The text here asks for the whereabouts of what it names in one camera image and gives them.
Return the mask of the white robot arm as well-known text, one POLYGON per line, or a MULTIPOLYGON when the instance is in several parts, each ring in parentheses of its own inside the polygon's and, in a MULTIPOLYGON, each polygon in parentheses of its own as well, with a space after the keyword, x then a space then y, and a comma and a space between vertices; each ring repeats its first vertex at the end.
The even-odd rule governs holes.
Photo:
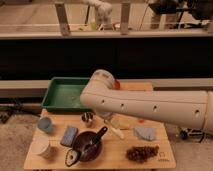
POLYGON ((98 69, 84 87, 80 101, 105 120, 119 113, 213 134, 212 91, 121 90, 110 72, 98 69))

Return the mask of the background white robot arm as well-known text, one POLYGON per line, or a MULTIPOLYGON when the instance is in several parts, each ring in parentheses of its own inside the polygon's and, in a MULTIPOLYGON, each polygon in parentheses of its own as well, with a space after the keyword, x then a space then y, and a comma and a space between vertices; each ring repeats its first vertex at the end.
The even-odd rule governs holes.
POLYGON ((85 5, 92 6, 95 9, 95 18, 90 22, 93 30, 111 30, 111 12, 112 5, 102 0, 81 0, 85 5))

